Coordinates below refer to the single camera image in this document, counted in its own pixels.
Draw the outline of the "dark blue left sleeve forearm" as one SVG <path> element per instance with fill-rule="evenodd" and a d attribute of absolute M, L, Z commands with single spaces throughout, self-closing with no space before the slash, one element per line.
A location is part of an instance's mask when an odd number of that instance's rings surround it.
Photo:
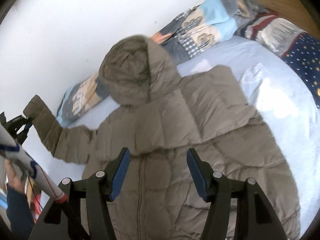
<path fill-rule="evenodd" d="M 29 239 L 35 225 L 25 193 L 20 193 L 7 184 L 7 217 L 16 239 Z"/>

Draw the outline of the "person left hand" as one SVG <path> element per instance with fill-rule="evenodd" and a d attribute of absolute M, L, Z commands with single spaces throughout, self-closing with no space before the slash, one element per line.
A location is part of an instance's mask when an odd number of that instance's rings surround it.
<path fill-rule="evenodd" d="M 4 160 L 4 167 L 8 178 L 7 191 L 11 189 L 16 191 L 17 193 L 25 195 L 26 178 L 21 179 L 18 176 L 14 166 L 8 159 Z"/>

